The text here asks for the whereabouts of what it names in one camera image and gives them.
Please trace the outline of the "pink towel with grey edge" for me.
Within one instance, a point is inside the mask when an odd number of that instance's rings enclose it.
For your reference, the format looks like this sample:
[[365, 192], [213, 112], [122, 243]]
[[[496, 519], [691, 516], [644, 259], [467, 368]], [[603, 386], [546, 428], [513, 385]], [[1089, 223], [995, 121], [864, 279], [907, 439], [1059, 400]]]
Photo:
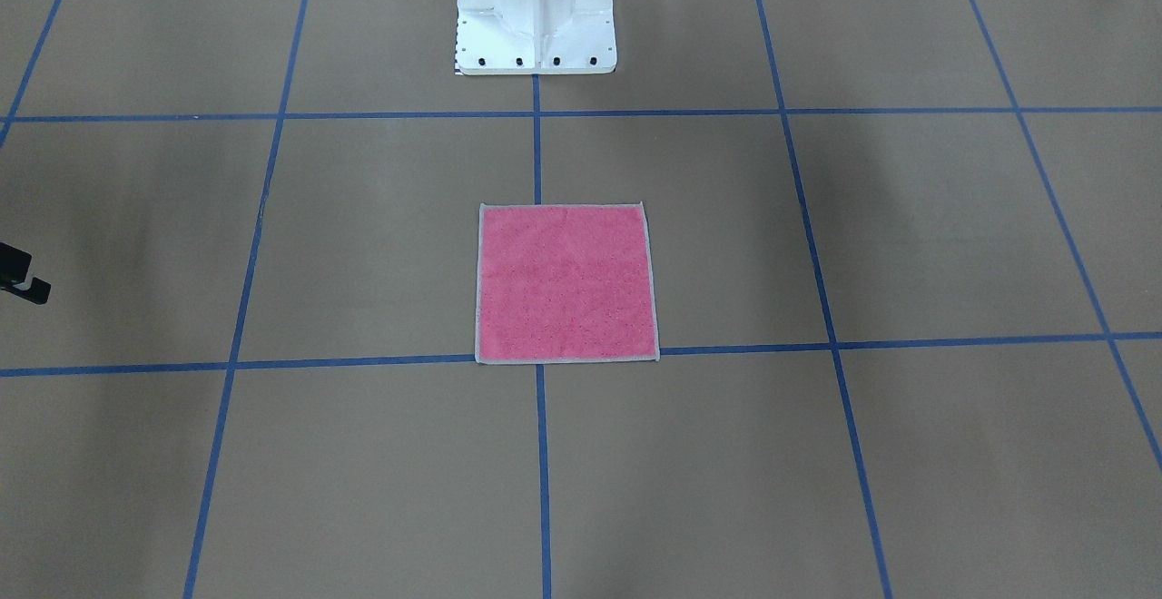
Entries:
[[591, 364], [660, 356], [643, 204], [478, 207], [476, 363]]

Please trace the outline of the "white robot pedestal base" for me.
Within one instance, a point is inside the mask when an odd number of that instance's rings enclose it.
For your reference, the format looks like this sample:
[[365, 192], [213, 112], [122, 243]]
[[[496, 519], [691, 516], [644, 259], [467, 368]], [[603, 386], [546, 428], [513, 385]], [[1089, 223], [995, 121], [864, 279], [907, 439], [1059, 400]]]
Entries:
[[456, 74], [610, 74], [614, 0], [457, 0]]

